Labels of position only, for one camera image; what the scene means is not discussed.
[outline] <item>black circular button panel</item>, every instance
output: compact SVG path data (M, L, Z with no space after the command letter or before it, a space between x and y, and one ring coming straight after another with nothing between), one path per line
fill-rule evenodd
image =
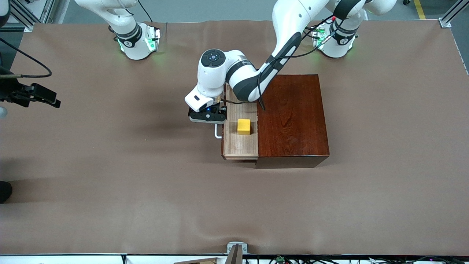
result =
M225 54L219 49L207 50L201 58L202 65L209 68L216 68L225 62Z

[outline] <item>brown wooden box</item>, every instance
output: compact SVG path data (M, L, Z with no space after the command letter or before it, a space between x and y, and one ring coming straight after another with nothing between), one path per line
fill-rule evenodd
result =
M228 89L227 99L234 95ZM329 156L318 75L278 75L257 104L228 105L223 128L225 159L257 160L256 168L314 168ZM238 118L251 119L253 133L238 135Z

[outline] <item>table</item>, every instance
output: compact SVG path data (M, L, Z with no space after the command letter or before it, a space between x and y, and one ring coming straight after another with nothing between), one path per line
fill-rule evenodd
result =
M467 255L469 89L452 34L430 21L365 21L341 59L315 53L331 156L314 169L224 161L184 96L209 48L259 66L271 22L168 24L160 54L131 61L107 26L38 24L20 48L60 109L6 105L0 253ZM311 49L306 43L299 53ZM42 70L17 56L15 73Z

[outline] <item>gray floor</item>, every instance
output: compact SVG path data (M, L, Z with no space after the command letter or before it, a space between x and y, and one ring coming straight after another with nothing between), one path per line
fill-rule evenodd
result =
M141 0L152 19L156 22L201 22L209 20L271 20L272 8L276 0ZM422 8L427 19L434 19L444 14L455 0L421 0ZM130 8L137 21L148 21L148 16L137 5ZM330 13L322 11L317 19L327 17ZM414 2L404 6L398 0L395 7L383 16L369 14L370 20L410 20L419 19ZM64 23L104 23L104 21L70 0L63 18ZM469 41L467 28L469 27L469 8L452 22L453 34L465 61L469 61ZM19 45L22 33L0 32L0 37ZM4 45L0 45L5 67L9 68L15 52Z

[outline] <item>yellow cube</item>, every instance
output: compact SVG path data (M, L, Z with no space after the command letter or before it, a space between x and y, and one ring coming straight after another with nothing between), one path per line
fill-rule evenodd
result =
M251 135L251 120L238 119L238 134Z

